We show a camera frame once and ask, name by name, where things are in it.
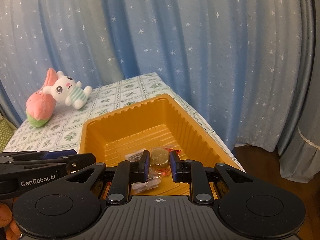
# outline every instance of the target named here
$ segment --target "pink plush toy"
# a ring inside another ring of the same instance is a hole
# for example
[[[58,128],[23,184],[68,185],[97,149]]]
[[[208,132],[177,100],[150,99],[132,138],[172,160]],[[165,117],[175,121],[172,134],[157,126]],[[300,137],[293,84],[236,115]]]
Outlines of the pink plush toy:
[[[41,127],[46,124],[52,116],[56,106],[56,100],[52,95],[43,93],[43,87],[52,86],[57,81],[58,76],[53,68],[47,71],[47,77],[41,89],[34,92],[27,100],[27,117],[29,123],[35,127]]]

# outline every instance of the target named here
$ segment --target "floral tablecloth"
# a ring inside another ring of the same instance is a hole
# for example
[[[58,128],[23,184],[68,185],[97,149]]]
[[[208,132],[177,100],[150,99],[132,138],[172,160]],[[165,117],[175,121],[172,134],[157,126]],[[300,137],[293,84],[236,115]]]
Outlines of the floral tablecloth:
[[[87,104],[80,110],[57,104],[52,118],[43,127],[35,128],[29,124],[28,120],[25,120],[9,141],[4,152],[64,149],[74,149],[78,152],[82,125],[85,121],[161,94],[172,96],[242,169],[237,159],[206,120],[167,86],[156,73],[133,77],[94,89]]]

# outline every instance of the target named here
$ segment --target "blue gripper pad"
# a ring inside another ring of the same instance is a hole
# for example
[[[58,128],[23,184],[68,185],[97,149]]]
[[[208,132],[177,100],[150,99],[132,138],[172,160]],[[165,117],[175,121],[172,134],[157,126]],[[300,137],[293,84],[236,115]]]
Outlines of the blue gripper pad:
[[[41,157],[42,160],[52,160],[57,159],[59,157],[69,156],[69,155],[77,155],[75,150],[63,150],[57,152],[47,152],[44,156]]]

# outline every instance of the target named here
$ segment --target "bunny ear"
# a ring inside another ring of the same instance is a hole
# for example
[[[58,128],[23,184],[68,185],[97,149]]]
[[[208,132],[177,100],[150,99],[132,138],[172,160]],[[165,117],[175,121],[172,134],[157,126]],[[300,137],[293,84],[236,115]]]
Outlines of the bunny ear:
[[[63,77],[63,72],[62,72],[62,71],[58,71],[58,72],[57,72],[57,76],[58,76],[58,79],[61,78],[61,77]]]
[[[43,92],[45,95],[50,95],[50,94],[51,94],[51,88],[52,88],[52,86],[43,87],[43,88],[42,88],[42,92]]]

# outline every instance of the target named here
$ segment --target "wooden floor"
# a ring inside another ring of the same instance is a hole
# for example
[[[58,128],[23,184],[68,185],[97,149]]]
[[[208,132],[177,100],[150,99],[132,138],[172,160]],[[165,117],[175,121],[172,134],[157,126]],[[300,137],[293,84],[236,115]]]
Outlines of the wooden floor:
[[[235,151],[236,158],[247,173],[284,188],[301,198],[306,205],[307,218],[298,235],[303,240],[319,240],[320,173],[308,183],[289,181],[280,177],[277,151],[270,153],[253,146],[237,147]]]

